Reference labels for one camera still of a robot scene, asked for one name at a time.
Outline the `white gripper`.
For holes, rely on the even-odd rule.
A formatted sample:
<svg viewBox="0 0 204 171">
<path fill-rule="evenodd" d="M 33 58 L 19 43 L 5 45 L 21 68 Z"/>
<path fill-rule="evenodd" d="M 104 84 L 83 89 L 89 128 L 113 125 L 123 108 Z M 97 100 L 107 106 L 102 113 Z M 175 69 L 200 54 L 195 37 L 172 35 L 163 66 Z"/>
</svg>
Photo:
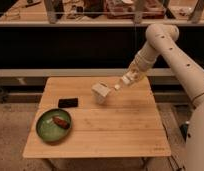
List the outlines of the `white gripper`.
<svg viewBox="0 0 204 171">
<path fill-rule="evenodd" d="M 128 71 L 120 78 L 120 85 L 122 87 L 131 86 L 132 84 L 140 81 L 143 78 L 143 74 L 141 72 L 136 71 Z M 119 84 L 114 85 L 114 89 L 118 91 L 121 86 Z"/>
</svg>

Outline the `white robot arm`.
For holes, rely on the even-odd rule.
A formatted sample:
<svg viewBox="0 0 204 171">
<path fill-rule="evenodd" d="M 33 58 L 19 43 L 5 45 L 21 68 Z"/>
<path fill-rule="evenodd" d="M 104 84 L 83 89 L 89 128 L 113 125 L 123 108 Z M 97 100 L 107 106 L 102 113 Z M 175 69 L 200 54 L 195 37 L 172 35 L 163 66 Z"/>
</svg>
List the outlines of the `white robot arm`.
<svg viewBox="0 0 204 171">
<path fill-rule="evenodd" d="M 187 132 L 185 171 L 204 171 L 204 69 L 175 44 L 178 37 L 175 25 L 149 25 L 147 41 L 114 88 L 120 90 L 140 81 L 161 55 L 195 107 Z"/>
</svg>

